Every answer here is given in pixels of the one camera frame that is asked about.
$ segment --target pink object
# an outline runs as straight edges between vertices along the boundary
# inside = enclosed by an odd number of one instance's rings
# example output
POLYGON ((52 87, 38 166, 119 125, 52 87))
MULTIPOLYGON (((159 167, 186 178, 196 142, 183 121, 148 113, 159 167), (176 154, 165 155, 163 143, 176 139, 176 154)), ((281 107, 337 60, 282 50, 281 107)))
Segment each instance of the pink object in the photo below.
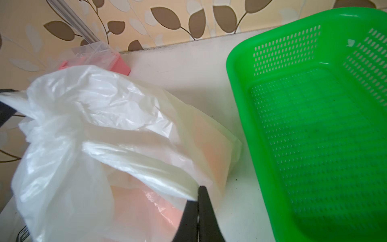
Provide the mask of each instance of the pink object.
POLYGON ((126 76, 130 73, 130 68, 121 58, 120 53, 104 42, 72 48, 71 52, 65 54, 64 59, 57 68, 58 70, 76 65, 96 65, 126 76))

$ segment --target plastic bag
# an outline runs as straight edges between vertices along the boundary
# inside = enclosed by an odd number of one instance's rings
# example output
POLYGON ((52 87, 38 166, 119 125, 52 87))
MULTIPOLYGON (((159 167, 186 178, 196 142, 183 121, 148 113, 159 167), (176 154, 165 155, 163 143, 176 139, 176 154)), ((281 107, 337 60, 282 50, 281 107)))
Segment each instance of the plastic bag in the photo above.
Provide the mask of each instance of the plastic bag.
POLYGON ((27 116, 12 189, 34 241, 171 241, 199 185, 216 208, 240 155, 240 141, 196 108, 95 66, 0 101, 27 116))

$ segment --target wallpaper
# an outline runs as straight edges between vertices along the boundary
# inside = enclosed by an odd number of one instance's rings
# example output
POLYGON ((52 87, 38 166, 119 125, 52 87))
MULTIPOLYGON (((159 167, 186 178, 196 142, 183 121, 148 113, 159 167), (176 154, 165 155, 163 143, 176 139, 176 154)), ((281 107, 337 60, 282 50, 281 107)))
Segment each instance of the wallpaper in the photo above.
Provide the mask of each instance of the wallpaper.
MULTIPOLYGON (((25 90, 82 39, 45 0, 0 1, 0 88, 25 90)), ((10 181, 27 148, 17 126, 22 119, 17 114, 0 128, 0 211, 12 196, 10 181)))
POLYGON ((387 0, 65 1, 100 40, 117 51, 275 27, 334 6, 387 7, 387 0))

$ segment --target countertop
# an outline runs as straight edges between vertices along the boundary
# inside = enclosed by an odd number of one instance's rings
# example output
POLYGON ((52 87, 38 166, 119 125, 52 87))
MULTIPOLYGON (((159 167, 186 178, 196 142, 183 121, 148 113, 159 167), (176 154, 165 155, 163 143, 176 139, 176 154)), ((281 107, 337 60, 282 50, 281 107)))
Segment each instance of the countertop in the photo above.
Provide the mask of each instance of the countertop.
POLYGON ((130 78, 163 87, 224 125, 242 141, 240 161, 228 177, 224 199, 216 211, 227 242, 275 241, 226 71, 231 50, 265 31, 122 54, 132 68, 130 78))

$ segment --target plastic basket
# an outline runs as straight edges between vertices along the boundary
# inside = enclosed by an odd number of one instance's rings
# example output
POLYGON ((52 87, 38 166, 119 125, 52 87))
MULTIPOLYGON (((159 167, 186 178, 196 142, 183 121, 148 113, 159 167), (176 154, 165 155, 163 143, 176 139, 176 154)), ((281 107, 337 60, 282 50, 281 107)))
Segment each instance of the plastic basket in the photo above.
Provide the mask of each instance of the plastic basket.
POLYGON ((227 71, 277 241, 387 241, 387 13, 252 37, 227 71))

